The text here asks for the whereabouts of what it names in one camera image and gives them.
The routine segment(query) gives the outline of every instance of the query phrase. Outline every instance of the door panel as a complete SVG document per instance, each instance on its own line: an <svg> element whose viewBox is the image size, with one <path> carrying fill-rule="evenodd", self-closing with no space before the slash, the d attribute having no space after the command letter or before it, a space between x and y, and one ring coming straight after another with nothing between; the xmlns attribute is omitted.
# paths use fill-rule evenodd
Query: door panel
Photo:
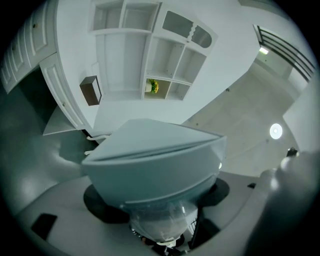
<svg viewBox="0 0 320 256"><path fill-rule="evenodd" d="M48 0L38 7L26 22L25 40L31 67L54 54L56 0Z"/></svg>
<svg viewBox="0 0 320 256"><path fill-rule="evenodd" d="M84 122L76 112L72 96L68 92L68 85L62 74L58 55L55 53L41 61L40 68L52 96L64 115L77 130L84 129Z"/></svg>
<svg viewBox="0 0 320 256"><path fill-rule="evenodd" d="M7 94L17 84L17 80L14 77L14 74L10 65L8 51L4 53L3 60L0 65L0 78Z"/></svg>
<svg viewBox="0 0 320 256"><path fill-rule="evenodd" d="M13 74L17 82L19 82L31 71L31 65L26 50L25 24L19 29L16 37L11 42L9 57Z"/></svg>

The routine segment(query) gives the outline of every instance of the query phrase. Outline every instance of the dark wooden box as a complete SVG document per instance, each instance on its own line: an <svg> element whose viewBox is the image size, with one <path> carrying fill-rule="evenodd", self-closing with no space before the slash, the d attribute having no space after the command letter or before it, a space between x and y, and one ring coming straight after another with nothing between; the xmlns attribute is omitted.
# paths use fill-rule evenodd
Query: dark wooden box
<svg viewBox="0 0 320 256"><path fill-rule="evenodd" d="M96 75L84 78L80 88L89 106L100 104L102 95Z"/></svg>

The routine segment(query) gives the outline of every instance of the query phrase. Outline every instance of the cabinet door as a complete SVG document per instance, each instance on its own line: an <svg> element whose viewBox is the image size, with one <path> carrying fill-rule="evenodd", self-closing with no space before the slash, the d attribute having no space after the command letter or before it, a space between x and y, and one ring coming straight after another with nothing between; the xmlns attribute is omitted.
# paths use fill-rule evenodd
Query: cabinet door
<svg viewBox="0 0 320 256"><path fill-rule="evenodd" d="M21 27L8 49L14 77L19 82L31 71L25 42L25 24Z"/></svg>
<svg viewBox="0 0 320 256"><path fill-rule="evenodd" d="M54 54L56 0L48 0L38 7L26 22L25 43L31 67Z"/></svg>
<svg viewBox="0 0 320 256"><path fill-rule="evenodd" d="M40 68L46 84L62 112L77 130L85 129L81 115L76 112L78 108L76 108L71 93L69 93L67 82L59 64L58 55L56 53L52 54L41 61Z"/></svg>
<svg viewBox="0 0 320 256"><path fill-rule="evenodd" d="M5 52L3 55L3 60L0 65L0 78L3 84L3 87L8 94L13 87L17 84L17 80L12 72L8 52Z"/></svg>

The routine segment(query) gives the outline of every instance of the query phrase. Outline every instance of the round light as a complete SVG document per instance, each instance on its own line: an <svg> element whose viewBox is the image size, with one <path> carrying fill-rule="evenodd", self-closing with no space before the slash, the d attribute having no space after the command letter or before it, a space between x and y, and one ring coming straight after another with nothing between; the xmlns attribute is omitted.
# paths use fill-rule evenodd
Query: round light
<svg viewBox="0 0 320 256"><path fill-rule="evenodd" d="M277 140L281 137L282 135L282 127L278 123L274 123L271 128L270 128L270 136Z"/></svg>

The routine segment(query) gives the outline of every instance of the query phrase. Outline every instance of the floor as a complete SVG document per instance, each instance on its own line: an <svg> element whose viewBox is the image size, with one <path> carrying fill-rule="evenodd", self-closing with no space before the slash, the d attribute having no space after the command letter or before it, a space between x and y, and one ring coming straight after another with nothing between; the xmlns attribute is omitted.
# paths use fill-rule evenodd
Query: floor
<svg viewBox="0 0 320 256"><path fill-rule="evenodd" d="M283 119L293 102L281 87L261 80L249 69L184 125L227 136L221 171L258 177L276 168L289 148L298 149ZM283 129L277 140L270 136L270 127L275 123Z"/></svg>
<svg viewBox="0 0 320 256"><path fill-rule="evenodd" d="M0 187L13 215L55 184L83 176L84 151L96 147L78 130L42 135L56 106L39 69L9 94L0 84Z"/></svg>

